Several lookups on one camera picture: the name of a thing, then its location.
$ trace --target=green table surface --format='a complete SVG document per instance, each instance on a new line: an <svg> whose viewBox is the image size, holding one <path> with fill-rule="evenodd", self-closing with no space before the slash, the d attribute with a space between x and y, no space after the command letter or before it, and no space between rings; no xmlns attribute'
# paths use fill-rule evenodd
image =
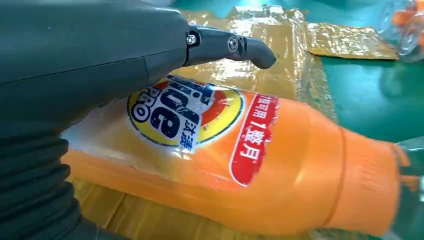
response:
<svg viewBox="0 0 424 240"><path fill-rule="evenodd" d="M225 17L233 6L280 5L307 10L309 22L374 26L385 0L177 0L184 10ZM399 142L424 136L424 61L322 58L339 123L354 132Z"/></svg>

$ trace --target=ribbed hose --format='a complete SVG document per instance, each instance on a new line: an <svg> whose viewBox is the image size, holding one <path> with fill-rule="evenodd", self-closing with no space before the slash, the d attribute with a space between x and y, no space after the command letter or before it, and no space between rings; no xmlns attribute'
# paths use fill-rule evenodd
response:
<svg viewBox="0 0 424 240"><path fill-rule="evenodd" d="M55 133L0 134L0 240L124 239L81 216L65 182L70 167L60 162L67 150Z"/></svg>

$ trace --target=screw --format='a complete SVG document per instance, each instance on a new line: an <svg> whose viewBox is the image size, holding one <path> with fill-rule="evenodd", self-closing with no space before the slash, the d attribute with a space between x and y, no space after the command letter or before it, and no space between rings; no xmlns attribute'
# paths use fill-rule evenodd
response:
<svg viewBox="0 0 424 240"><path fill-rule="evenodd" d="M239 39L236 36L230 36L227 43L230 53L235 53L239 49Z"/></svg>
<svg viewBox="0 0 424 240"><path fill-rule="evenodd" d="M186 41L188 45L193 45L197 42L197 39L195 35L188 35Z"/></svg>

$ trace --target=tide logo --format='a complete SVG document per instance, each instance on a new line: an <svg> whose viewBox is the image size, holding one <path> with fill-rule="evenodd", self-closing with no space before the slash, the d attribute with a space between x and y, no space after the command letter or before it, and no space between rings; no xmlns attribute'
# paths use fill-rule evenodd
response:
<svg viewBox="0 0 424 240"><path fill-rule="evenodd" d="M225 134L241 117L245 101L234 89L168 76L129 96L127 112L140 135L160 146L196 146Z"/></svg>

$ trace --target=orange plastic bottle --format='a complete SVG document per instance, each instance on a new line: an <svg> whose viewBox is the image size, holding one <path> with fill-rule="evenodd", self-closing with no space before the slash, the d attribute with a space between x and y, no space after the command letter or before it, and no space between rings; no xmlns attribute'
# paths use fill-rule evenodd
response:
<svg viewBox="0 0 424 240"><path fill-rule="evenodd" d="M393 143L306 104L169 76L64 135L73 174L251 233L382 235L396 215Z"/></svg>

